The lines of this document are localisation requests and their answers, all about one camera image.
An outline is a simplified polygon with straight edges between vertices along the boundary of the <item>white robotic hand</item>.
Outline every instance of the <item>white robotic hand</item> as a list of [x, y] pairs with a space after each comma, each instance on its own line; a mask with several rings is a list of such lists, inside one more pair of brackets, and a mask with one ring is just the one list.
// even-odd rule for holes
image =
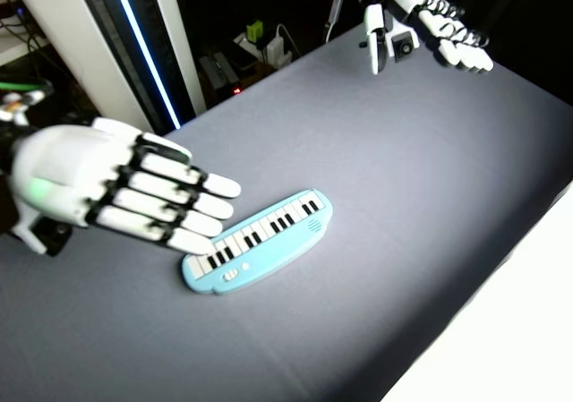
[[[241, 187], [191, 166], [191, 153], [128, 124], [96, 118], [91, 127], [37, 131], [15, 149], [9, 182], [23, 219], [42, 216], [97, 225], [193, 254], [212, 251]], [[33, 250], [25, 225], [13, 232]]]
[[427, 31], [438, 41], [438, 52], [450, 65], [487, 72], [493, 61], [483, 50], [488, 41], [469, 30], [459, 17], [463, 11], [445, 0], [393, 0], [408, 16], [417, 15]]

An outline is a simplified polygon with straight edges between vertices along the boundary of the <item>led light strip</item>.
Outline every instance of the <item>led light strip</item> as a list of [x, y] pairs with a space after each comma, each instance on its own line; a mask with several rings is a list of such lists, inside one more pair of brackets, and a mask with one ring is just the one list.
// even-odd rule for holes
[[135, 15], [133, 14], [132, 6], [129, 4], [129, 0], [120, 0], [120, 2], [122, 3], [122, 7], [124, 8], [125, 14], [127, 15], [127, 20], [129, 21], [129, 24], [132, 26], [133, 33], [135, 34], [135, 37], [137, 38], [137, 42], [140, 45], [141, 51], [143, 52], [143, 56], [145, 57], [145, 61], [147, 62], [148, 67], [150, 68], [151, 75], [153, 76], [153, 80], [155, 80], [155, 83], [157, 84], [158, 89], [159, 89], [159, 93], [161, 94], [161, 97], [163, 98], [163, 101], [165, 102], [167, 112], [169, 113], [169, 116], [171, 117], [171, 120], [173, 121], [173, 125], [175, 126], [176, 129], [179, 129], [179, 128], [181, 128], [181, 124], [179, 123], [179, 120], [177, 119], [177, 115], [175, 115], [175, 110], [173, 109], [173, 106], [171, 105], [171, 101], [169, 100], [169, 96], [167, 95], [167, 91], [165, 90], [165, 86], [163, 85], [163, 82], [161, 81], [161, 78], [159, 77], [158, 69], [156, 68], [155, 63], [153, 62], [153, 58], [151, 57], [151, 53], [147, 47], [147, 43], [145, 42], [145, 38], [141, 34], [141, 29], [140, 29], [139, 24], [137, 23], [137, 20], [135, 19]]

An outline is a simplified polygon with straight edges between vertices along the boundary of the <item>light blue toy piano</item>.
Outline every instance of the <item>light blue toy piano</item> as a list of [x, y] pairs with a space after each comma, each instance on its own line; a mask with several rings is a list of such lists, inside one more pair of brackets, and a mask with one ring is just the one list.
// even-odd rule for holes
[[186, 255], [185, 283], [219, 294], [251, 284], [315, 245], [331, 217], [332, 205], [319, 191], [294, 194], [213, 238], [211, 255]]

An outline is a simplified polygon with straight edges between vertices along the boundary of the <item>robotic arm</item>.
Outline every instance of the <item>robotic arm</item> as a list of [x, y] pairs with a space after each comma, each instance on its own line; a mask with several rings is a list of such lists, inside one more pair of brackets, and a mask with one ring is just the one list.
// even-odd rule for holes
[[222, 198], [237, 196], [238, 183], [194, 167], [174, 142], [115, 120], [35, 130], [24, 111], [44, 96], [11, 93], [0, 107], [0, 171], [19, 214], [14, 235], [34, 252], [56, 254], [62, 245], [38, 233], [48, 220], [60, 232], [93, 225], [182, 252], [211, 252], [209, 238], [233, 214]]
[[364, 0], [366, 44], [372, 73], [384, 69], [386, 58], [396, 61], [420, 47], [419, 36], [445, 65], [489, 72], [493, 61], [483, 50], [488, 39], [460, 20], [463, 10], [445, 0]]

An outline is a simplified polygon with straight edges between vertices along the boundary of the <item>gray tabletop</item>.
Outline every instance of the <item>gray tabletop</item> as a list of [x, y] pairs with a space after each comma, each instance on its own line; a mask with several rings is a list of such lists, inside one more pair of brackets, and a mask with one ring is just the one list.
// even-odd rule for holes
[[573, 108], [425, 50], [373, 77], [361, 33], [170, 136], [242, 184], [229, 224], [317, 188], [325, 237], [215, 296], [180, 254], [96, 228], [54, 259], [4, 236], [0, 400], [381, 398], [570, 181]]

